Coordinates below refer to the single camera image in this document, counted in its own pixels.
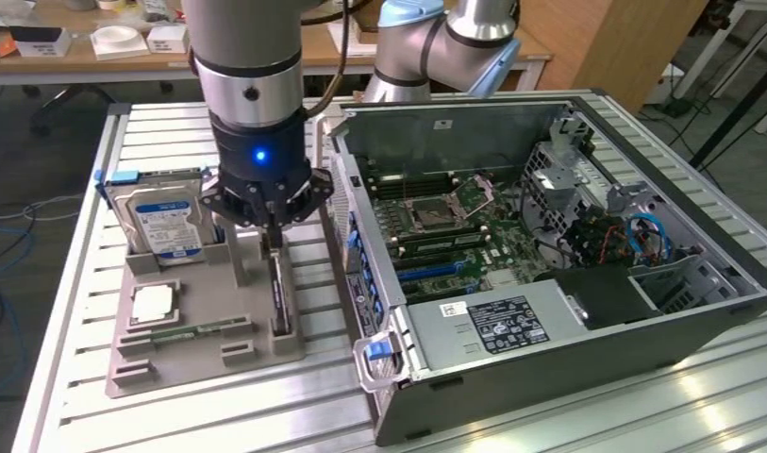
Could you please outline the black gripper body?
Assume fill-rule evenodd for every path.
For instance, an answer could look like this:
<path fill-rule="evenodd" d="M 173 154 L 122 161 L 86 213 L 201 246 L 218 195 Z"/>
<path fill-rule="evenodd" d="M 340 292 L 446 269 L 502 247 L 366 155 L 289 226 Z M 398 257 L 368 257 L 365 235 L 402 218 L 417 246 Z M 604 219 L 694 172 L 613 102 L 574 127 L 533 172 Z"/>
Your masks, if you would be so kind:
<path fill-rule="evenodd" d="M 238 126 L 210 115 L 220 157 L 220 180 L 241 198 L 257 187 L 265 201 L 289 200 L 312 176 L 305 156 L 304 112 L 272 126 Z"/>

